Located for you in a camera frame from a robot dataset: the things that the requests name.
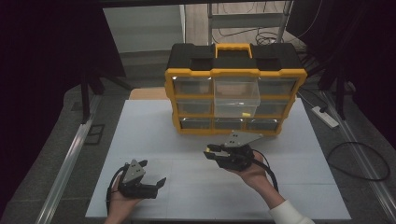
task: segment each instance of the gray floor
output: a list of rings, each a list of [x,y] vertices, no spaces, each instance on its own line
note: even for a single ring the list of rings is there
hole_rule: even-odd
[[[229,5],[225,6],[228,10],[232,8]],[[199,18],[199,16],[197,15],[200,15],[199,11],[201,10],[202,13],[203,9],[205,9],[203,6],[188,8],[188,10],[194,11],[191,13],[193,16],[188,18],[188,20],[190,22],[198,20],[197,17]],[[192,28],[197,23],[199,22],[194,21],[192,25],[188,23],[188,40],[195,44],[204,44],[205,42],[202,43],[202,41],[205,41],[206,35],[198,35],[195,31],[199,29],[196,27],[195,29]],[[246,41],[244,37],[235,38],[241,38],[236,39],[236,41]],[[303,45],[298,41],[296,42],[297,48]],[[167,53],[166,51],[158,51],[122,54],[121,57],[127,73],[127,77],[122,78],[122,80],[136,87],[163,86],[163,72],[166,66]],[[318,92],[317,81],[318,77],[309,78],[304,86],[313,92]],[[100,139],[99,144],[85,145],[82,148],[51,223],[103,223],[103,220],[85,218],[85,212],[116,130],[123,103],[130,94],[129,91],[106,79],[103,79],[103,82],[106,86],[106,92],[93,121],[93,125],[105,125],[103,137]],[[311,104],[320,104],[320,101],[312,94],[303,91],[301,91],[301,94]],[[304,105],[325,155],[337,144],[346,141],[340,129],[329,129],[309,110],[310,104],[304,103]],[[394,148],[391,147],[373,124],[363,116],[353,103],[350,95],[346,96],[345,111],[347,122],[358,140],[374,147],[386,158],[388,163],[392,164],[396,159]],[[81,113],[80,91],[79,87],[75,87],[64,96],[64,109],[58,122],[29,174],[24,178],[14,197],[8,203],[7,210],[0,223],[35,222],[78,130],[81,122]],[[94,143],[97,140],[93,136],[87,138],[86,142]],[[382,174],[383,166],[381,163],[370,152],[367,153],[370,155],[375,169]],[[332,162],[345,167],[355,174],[361,174],[361,169],[349,150],[337,151],[332,158]],[[396,197],[396,169],[394,166],[391,166],[391,169],[391,178],[385,183],[393,197]],[[332,169],[332,173],[346,207],[352,216],[352,220],[342,223],[389,223],[382,205],[367,181],[348,177],[334,169]]]

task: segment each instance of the white plug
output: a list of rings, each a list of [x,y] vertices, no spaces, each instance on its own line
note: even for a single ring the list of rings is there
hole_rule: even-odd
[[[332,117],[330,117],[330,115],[328,115],[326,112],[323,112],[323,113],[320,112],[320,107],[319,106],[315,106],[311,110],[321,120],[323,120],[323,122],[325,122],[327,124],[327,126],[329,126],[331,129],[333,129],[333,128],[335,128],[335,127],[337,127],[339,125],[338,122],[335,121],[335,119],[333,119]]]

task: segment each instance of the yellow organizer box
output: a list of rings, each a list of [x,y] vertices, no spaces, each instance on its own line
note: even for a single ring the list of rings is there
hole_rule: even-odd
[[[175,44],[165,89],[179,133],[277,135],[305,78],[292,44]]]

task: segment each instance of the wrist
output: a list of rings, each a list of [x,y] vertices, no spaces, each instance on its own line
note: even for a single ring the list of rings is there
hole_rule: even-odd
[[[260,196],[262,196],[270,209],[273,209],[285,202],[285,199],[276,191],[267,178],[264,180],[260,179],[254,189],[260,194]]]
[[[245,182],[256,191],[272,188],[271,183],[265,175],[254,175],[249,179],[246,179]]]
[[[115,216],[108,216],[106,218],[105,224],[121,224],[122,220],[120,220],[120,217],[115,217]]]

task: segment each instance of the person's hand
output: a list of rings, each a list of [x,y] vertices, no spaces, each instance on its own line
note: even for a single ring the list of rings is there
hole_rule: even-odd
[[[260,162],[263,161],[263,156],[259,152],[253,151],[253,154],[255,160]],[[267,179],[264,169],[260,166],[252,163],[250,167],[244,171],[228,171],[241,176],[248,186],[255,189],[262,196],[270,209],[273,209],[285,202],[285,199],[271,185],[270,181]]]
[[[260,162],[263,161],[263,156],[260,153],[253,151],[253,154],[255,160]],[[244,182],[255,190],[257,190],[257,187],[261,185],[262,182],[268,181],[265,171],[260,166],[254,163],[252,163],[244,171],[232,171],[232,170],[228,170],[228,171],[241,176]]]
[[[126,219],[134,207],[143,199],[125,198],[118,190],[120,176],[117,176],[115,184],[111,190],[110,207],[108,209],[108,216],[105,224],[119,224]]]

